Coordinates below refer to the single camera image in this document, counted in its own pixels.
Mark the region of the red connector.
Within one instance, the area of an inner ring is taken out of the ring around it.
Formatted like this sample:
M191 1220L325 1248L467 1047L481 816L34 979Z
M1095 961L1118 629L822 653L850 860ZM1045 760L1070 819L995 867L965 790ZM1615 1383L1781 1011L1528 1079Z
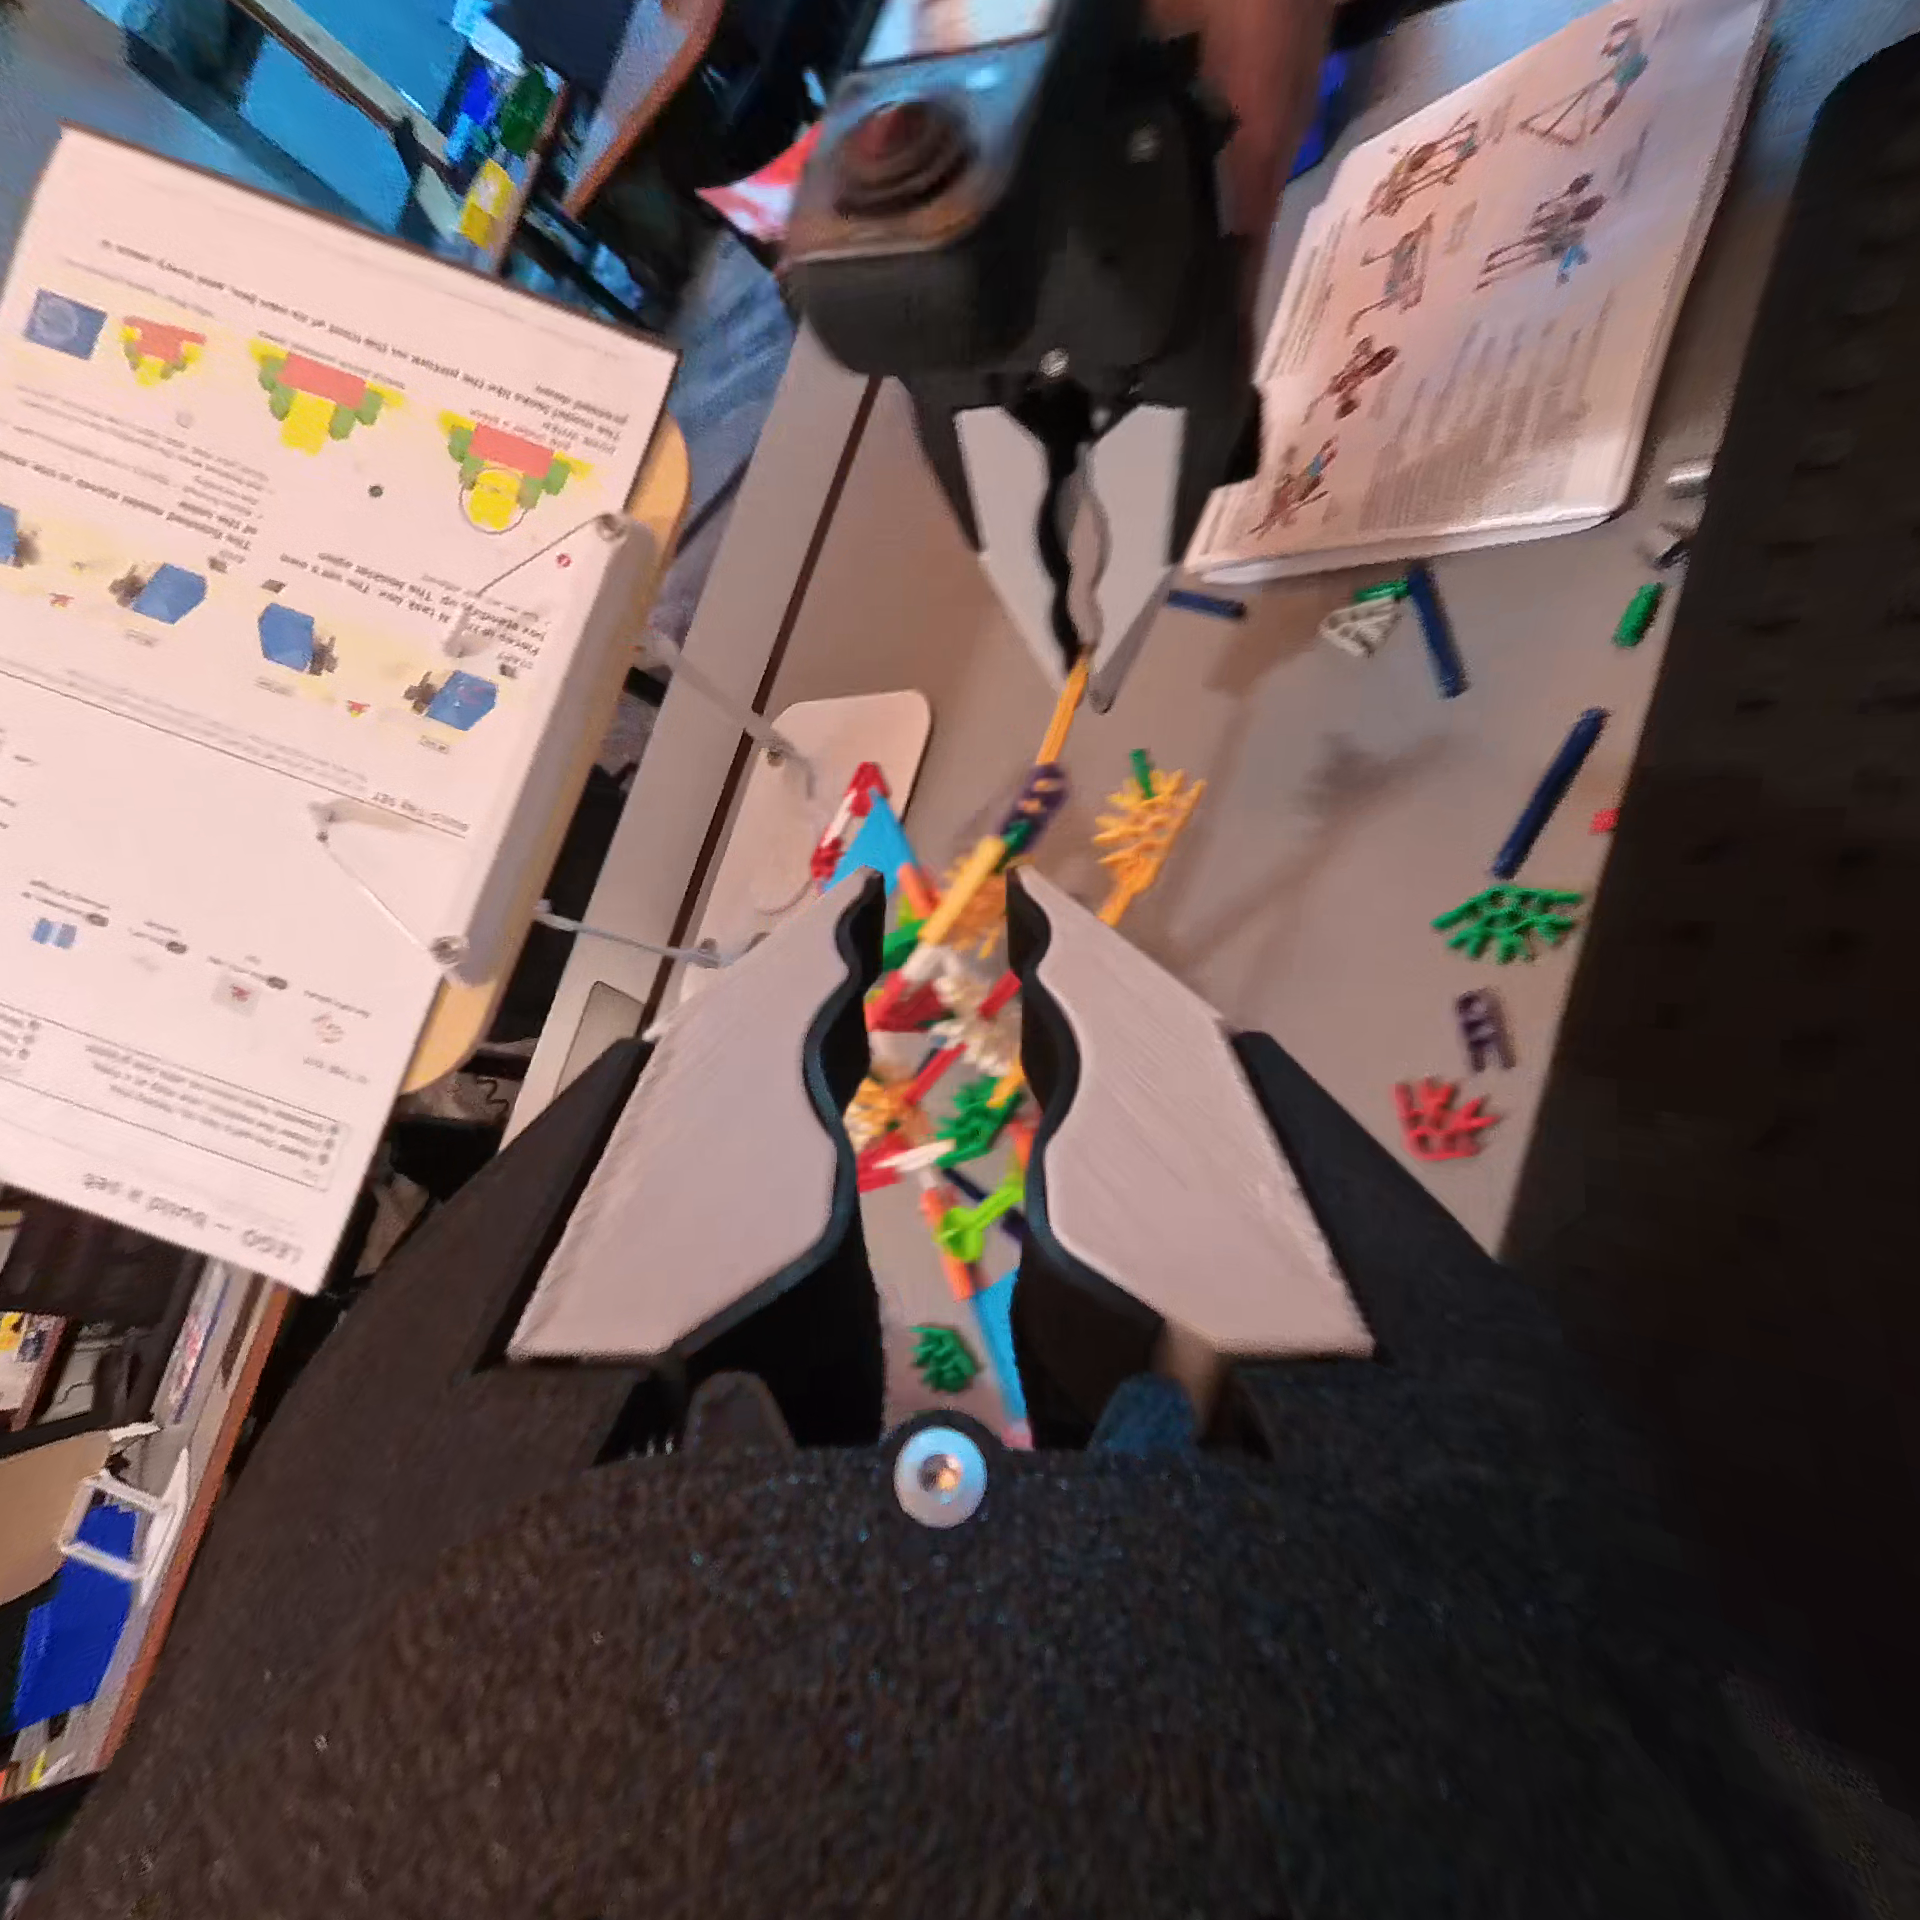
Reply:
M1457 1080L1417 1077L1394 1084L1394 1115L1405 1152L1425 1165L1473 1160L1501 1112Z

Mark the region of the colourful construction toy model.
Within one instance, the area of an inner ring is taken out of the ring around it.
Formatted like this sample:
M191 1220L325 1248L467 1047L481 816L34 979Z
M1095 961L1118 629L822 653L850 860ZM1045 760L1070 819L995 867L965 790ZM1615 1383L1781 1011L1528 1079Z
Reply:
M846 1109L862 1193L911 1188L943 1283L946 1321L910 1324L907 1365L933 1398L984 1389L999 1437L1031 1448L1024 1380L1013 1341L1017 1272L992 1270L992 1243L1024 1240L1024 1157L1017 1079L1017 980L984 974L995 953L1003 883L1064 799L1064 771L1032 764L983 847L933 884L905 835L878 764L862 760L809 855L818 894L875 873L890 921L880 979L865 993L871 1040L910 1052L875 1067Z

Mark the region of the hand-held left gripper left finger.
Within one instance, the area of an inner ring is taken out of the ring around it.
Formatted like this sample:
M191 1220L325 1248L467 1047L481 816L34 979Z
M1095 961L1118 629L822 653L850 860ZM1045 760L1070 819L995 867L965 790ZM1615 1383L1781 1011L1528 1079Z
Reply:
M853 871L672 1014L506 1355L690 1360L841 1249L885 909Z

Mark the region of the yellow rod with connector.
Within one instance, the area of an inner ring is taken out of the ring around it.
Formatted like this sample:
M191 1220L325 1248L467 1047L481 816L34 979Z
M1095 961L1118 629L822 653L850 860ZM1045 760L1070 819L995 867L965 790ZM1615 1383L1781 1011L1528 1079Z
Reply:
M1153 889L1170 853L1185 835L1200 799L1209 790L1206 779L1187 777L1185 771L1161 768L1157 760L1153 766L1157 797L1138 797L1129 764L1126 779L1107 795L1095 821L1093 853L1105 878L1105 891L1095 913L1111 928L1118 928L1129 909Z
M1093 653L1083 653L1070 670L1064 686L1051 708L1047 729L1040 736L1035 757L1024 771L1014 797L1005 805L992 832L984 832L969 853L965 853L943 879L943 886L933 899L933 907L917 933L917 949L907 961L911 976L928 976L933 955L951 949L955 936L966 929L974 902L983 899L992 884L1031 856L1045 830L1061 811L1067 792L1067 775L1062 751L1072 721L1088 694L1093 675Z

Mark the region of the person's right hand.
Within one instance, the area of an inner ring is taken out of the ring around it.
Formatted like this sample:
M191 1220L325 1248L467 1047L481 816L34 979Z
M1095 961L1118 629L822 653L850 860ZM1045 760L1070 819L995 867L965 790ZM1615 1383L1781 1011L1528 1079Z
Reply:
M1232 119L1216 159L1232 232L1265 238L1311 121L1337 3L1194 3L1201 78Z

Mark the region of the white instruction booklet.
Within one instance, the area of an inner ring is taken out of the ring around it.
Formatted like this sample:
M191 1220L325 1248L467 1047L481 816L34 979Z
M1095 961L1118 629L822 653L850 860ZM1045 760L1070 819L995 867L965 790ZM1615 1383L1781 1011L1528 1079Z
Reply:
M1358 143L1263 336L1255 478L1191 573L1250 585L1585 532L1626 500L1769 4L1594 4Z

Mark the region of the green fan connector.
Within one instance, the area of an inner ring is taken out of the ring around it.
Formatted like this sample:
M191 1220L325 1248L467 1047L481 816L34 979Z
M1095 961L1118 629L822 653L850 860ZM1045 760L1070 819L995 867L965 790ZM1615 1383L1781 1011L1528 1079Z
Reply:
M1431 929L1471 961L1526 965L1573 939L1583 905L1579 891L1506 883L1435 917Z

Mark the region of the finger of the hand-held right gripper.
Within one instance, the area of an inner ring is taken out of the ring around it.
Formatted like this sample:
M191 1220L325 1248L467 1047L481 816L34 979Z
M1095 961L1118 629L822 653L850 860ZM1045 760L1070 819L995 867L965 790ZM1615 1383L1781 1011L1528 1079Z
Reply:
M1184 436L1184 411L1136 406L1093 444L1072 481L1070 613L1095 713L1114 705L1182 555L1170 529Z
M1061 509L1093 438L1088 405L966 406L952 415L974 549L1042 676L1064 676L1080 641L1056 633L1056 572L1070 569Z

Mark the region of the white instruction sheet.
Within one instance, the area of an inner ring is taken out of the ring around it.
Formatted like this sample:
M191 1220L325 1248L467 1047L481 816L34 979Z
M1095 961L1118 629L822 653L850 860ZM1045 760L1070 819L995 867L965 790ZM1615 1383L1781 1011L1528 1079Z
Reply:
M5 278L5 1184L320 1289L678 357L62 127Z

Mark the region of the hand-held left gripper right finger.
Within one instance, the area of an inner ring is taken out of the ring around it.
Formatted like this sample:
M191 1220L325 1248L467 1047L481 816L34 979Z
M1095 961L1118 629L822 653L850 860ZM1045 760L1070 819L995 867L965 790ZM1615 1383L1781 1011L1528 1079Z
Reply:
M1368 1360L1352 1287L1216 1007L1037 873L1005 899L1027 1222L1072 1279L1217 1360Z

